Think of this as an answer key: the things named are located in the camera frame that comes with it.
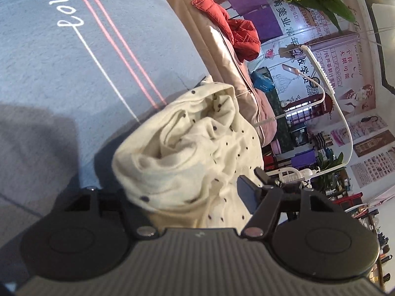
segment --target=cream polka dot cloth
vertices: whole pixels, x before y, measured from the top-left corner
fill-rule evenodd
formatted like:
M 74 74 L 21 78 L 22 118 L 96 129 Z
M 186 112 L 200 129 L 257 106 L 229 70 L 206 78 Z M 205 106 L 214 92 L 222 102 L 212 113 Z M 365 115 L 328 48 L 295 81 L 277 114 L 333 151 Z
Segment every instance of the cream polka dot cloth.
M 237 194 L 262 153 L 255 129 L 238 112 L 234 87 L 207 77 L 133 132 L 112 167 L 126 195 L 153 224 L 240 232 L 251 215 Z

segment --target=crumpled fabric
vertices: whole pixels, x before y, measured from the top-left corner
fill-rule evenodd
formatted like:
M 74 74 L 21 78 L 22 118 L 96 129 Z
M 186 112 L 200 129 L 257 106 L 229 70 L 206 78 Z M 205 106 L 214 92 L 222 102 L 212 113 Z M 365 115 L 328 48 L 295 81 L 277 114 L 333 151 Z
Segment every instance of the crumpled fabric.
M 237 193 L 239 175 L 256 185 L 262 165 L 255 129 L 239 113 L 234 87 L 209 76 L 133 132 L 112 167 L 127 198 L 159 230 L 236 228 L 251 214 Z
M 214 0 L 192 0 L 229 39 L 240 62 L 252 61 L 259 56 L 261 42 L 253 23 L 245 19 L 230 19 L 226 10 Z

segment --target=metal screw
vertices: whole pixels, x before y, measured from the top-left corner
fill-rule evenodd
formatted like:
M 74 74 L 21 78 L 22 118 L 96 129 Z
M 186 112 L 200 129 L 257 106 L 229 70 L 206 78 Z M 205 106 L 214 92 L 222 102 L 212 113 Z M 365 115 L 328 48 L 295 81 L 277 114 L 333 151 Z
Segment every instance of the metal screw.
M 251 238 L 258 238 L 263 236 L 263 230 L 258 227 L 250 227 L 244 230 L 244 234 Z
M 143 237 L 151 237 L 155 235 L 157 230 L 151 226 L 141 226 L 137 229 L 137 233 Z

